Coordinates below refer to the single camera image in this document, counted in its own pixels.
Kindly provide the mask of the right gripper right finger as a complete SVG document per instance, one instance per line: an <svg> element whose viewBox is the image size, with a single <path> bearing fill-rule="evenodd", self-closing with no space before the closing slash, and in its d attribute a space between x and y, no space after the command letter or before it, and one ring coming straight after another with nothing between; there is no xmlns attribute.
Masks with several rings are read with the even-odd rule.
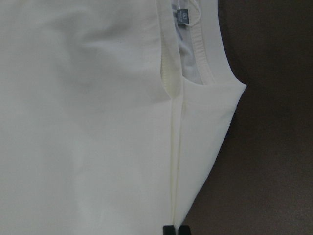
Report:
<svg viewBox="0 0 313 235"><path fill-rule="evenodd" d="M178 227L178 235L190 235L190 226L188 221L183 220Z"/></svg>

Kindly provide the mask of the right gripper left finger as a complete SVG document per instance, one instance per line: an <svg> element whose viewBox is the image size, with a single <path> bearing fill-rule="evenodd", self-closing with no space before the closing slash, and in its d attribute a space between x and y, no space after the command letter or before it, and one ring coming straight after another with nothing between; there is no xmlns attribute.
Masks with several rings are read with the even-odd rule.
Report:
<svg viewBox="0 0 313 235"><path fill-rule="evenodd" d="M175 235L175 234L176 228L175 225L173 224L173 221L163 226L163 235Z"/></svg>

